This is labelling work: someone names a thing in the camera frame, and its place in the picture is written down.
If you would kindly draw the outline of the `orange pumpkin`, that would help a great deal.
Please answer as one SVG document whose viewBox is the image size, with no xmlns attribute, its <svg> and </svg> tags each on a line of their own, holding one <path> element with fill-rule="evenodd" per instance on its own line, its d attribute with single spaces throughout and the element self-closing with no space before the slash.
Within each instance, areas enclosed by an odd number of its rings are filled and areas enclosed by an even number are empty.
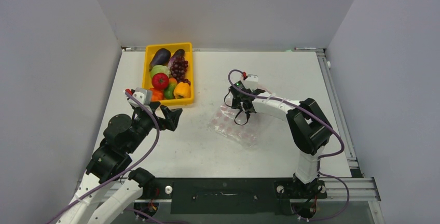
<svg viewBox="0 0 440 224">
<path fill-rule="evenodd" d="M 161 90 L 150 88 L 149 91 L 152 92 L 151 101 L 161 101 L 164 99 L 164 94 Z"/>
</svg>

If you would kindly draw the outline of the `green orange mango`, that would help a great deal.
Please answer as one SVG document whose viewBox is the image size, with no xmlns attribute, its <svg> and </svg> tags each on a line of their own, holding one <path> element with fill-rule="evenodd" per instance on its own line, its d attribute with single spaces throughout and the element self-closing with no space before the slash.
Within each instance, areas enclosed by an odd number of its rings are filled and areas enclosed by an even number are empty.
<svg viewBox="0 0 440 224">
<path fill-rule="evenodd" d="M 175 99 L 174 89 L 177 86 L 177 84 L 178 84 L 178 82 L 175 78 L 169 79 L 169 84 L 168 84 L 167 88 L 163 91 L 164 99 L 166 99 L 166 100 Z"/>
</svg>

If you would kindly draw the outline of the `clear zip top bag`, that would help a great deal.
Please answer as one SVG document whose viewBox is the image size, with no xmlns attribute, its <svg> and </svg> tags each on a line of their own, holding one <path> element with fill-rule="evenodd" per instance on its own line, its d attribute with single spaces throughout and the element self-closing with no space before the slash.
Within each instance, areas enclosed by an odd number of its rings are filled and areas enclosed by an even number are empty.
<svg viewBox="0 0 440 224">
<path fill-rule="evenodd" d="M 228 92 L 223 104 L 215 111 L 207 126 L 209 130 L 245 148 L 253 147 L 260 142 L 262 134 L 272 121 L 263 114 L 247 115 L 243 110 L 231 108 L 232 100 L 233 97 Z"/>
</svg>

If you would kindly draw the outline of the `red tomato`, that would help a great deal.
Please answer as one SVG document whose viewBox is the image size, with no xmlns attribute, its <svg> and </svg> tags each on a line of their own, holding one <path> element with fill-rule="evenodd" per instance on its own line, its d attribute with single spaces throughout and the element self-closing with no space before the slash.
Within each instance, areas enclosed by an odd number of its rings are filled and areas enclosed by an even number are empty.
<svg viewBox="0 0 440 224">
<path fill-rule="evenodd" d="M 156 73 L 152 77 L 152 86 L 157 90 L 164 90 L 169 85 L 169 76 L 165 73 Z"/>
</svg>

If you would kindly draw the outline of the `yellow bell pepper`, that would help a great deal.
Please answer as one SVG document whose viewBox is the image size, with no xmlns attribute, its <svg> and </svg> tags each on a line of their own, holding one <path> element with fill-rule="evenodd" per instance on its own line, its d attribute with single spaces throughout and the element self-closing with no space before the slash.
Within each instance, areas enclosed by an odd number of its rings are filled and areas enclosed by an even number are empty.
<svg viewBox="0 0 440 224">
<path fill-rule="evenodd" d="M 191 86 L 186 82 L 179 82 L 173 91 L 176 99 L 188 99 L 191 97 Z"/>
</svg>

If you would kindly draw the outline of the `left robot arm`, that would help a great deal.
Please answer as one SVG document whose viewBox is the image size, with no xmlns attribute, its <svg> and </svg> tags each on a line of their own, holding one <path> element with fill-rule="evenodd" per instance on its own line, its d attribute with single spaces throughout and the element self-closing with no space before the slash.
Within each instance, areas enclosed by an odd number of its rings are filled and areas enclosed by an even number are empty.
<svg viewBox="0 0 440 224">
<path fill-rule="evenodd" d="M 177 129 L 183 110 L 159 102 L 130 105 L 132 115 L 110 119 L 72 200 L 51 221 L 110 223 L 136 198 L 153 195 L 155 177 L 138 165 L 158 144 L 160 131 Z"/>
</svg>

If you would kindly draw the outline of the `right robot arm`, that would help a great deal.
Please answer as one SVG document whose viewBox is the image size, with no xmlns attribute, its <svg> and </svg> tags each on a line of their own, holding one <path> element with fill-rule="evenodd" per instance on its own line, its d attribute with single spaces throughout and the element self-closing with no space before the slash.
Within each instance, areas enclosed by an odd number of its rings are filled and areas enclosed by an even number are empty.
<svg viewBox="0 0 440 224">
<path fill-rule="evenodd" d="M 271 97 L 265 90 L 246 88 L 242 81 L 231 85 L 229 91 L 231 108 L 244 112 L 247 118 L 251 113 L 267 114 L 288 124 L 300 150 L 293 190 L 300 197 L 308 196 L 314 190 L 312 181 L 318 178 L 319 156 L 333 129 L 318 103 L 312 98 L 292 101 Z"/>
</svg>

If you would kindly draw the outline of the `dark red grape bunch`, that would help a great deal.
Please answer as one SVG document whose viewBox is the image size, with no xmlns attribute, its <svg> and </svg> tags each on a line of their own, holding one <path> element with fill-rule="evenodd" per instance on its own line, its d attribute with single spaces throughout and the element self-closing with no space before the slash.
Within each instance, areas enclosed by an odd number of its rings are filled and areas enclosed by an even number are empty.
<svg viewBox="0 0 440 224">
<path fill-rule="evenodd" d="M 171 77 L 177 82 L 184 82 L 190 84 L 190 80 L 186 78 L 186 73 L 189 69 L 189 62 L 184 57 L 177 57 L 170 66 Z"/>
</svg>

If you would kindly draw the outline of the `dark purple round eggplant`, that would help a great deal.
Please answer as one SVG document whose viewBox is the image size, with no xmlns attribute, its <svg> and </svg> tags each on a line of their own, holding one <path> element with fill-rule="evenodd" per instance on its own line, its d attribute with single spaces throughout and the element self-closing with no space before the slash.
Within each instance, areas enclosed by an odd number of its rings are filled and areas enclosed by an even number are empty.
<svg viewBox="0 0 440 224">
<path fill-rule="evenodd" d="M 153 56 L 153 59 L 149 64 L 149 70 L 151 71 L 152 68 L 156 65 L 163 65 L 168 63 L 170 58 L 171 58 L 171 52 L 166 48 L 160 48 Z"/>
</svg>

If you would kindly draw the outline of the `slim purple eggplant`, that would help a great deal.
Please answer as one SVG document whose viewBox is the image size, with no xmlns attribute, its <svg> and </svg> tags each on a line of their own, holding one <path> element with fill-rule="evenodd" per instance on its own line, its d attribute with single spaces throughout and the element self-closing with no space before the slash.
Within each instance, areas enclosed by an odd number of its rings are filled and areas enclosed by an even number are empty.
<svg viewBox="0 0 440 224">
<path fill-rule="evenodd" d="M 183 57 L 185 54 L 184 49 L 178 49 L 175 51 L 175 53 L 171 56 L 170 60 L 168 61 L 168 67 L 171 67 L 173 63 L 177 60 L 179 57 Z"/>
</svg>

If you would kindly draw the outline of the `marker pen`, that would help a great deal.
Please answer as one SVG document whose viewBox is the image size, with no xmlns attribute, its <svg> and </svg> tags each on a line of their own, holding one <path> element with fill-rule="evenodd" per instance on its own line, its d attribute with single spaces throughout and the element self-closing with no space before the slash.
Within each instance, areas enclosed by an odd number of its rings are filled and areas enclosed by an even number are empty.
<svg viewBox="0 0 440 224">
<path fill-rule="evenodd" d="M 296 51 L 316 51 L 317 48 L 312 48 L 312 47 L 295 47 L 294 50 L 296 50 Z"/>
</svg>

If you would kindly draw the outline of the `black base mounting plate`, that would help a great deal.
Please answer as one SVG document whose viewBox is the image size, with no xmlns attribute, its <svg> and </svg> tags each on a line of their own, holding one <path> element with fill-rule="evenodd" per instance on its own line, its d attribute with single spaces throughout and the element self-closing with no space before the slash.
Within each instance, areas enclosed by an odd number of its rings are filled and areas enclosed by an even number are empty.
<svg viewBox="0 0 440 224">
<path fill-rule="evenodd" d="M 290 215 L 314 200 L 326 199 L 324 181 L 303 185 L 282 178 L 156 178 L 135 201 L 136 210 L 153 213 L 170 203 L 172 214 Z"/>
</svg>

